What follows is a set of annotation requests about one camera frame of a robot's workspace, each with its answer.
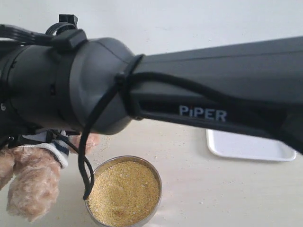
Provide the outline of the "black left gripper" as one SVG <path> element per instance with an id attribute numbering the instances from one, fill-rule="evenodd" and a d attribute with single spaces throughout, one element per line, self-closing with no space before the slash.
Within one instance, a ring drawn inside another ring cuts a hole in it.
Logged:
<path id="1" fill-rule="evenodd" d="M 21 135 L 4 136 L 0 138 L 0 148 L 16 148 L 26 144 L 25 139 Z"/>

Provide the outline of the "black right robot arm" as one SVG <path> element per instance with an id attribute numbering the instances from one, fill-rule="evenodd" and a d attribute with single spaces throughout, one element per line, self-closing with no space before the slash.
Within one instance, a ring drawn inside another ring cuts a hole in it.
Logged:
<path id="1" fill-rule="evenodd" d="M 48 128 L 112 135 L 152 119 L 303 150 L 303 39 L 135 55 L 83 30 L 1 25 L 0 134 Z"/>

